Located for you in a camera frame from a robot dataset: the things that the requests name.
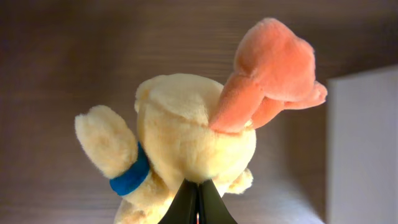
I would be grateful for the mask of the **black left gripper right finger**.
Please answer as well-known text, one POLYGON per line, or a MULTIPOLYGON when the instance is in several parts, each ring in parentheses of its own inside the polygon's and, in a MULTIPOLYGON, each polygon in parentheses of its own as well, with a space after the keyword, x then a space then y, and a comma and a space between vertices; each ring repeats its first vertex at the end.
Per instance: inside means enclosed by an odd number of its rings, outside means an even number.
POLYGON ((198 186, 199 224, 238 224, 226 208, 212 180, 198 186))

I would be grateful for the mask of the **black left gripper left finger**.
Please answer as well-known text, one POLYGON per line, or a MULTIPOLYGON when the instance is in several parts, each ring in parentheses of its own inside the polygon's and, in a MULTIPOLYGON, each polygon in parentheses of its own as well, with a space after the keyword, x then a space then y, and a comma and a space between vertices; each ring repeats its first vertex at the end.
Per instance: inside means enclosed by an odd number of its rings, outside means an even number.
POLYGON ((197 184, 185 179, 159 224, 196 224, 197 194, 197 184))

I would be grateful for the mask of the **yellow duck plush toy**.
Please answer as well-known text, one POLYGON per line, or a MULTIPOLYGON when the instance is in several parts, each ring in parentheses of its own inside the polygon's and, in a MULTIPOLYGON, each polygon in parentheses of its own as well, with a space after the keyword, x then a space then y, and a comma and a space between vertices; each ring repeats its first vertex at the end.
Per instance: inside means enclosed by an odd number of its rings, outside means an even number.
POLYGON ((210 180, 217 193, 250 188, 256 129, 284 110, 325 102, 313 47, 266 18, 248 30, 225 84, 176 73, 144 81, 136 91, 137 132, 98 105, 75 118, 91 162, 122 198, 116 223, 158 223, 184 180, 210 180))

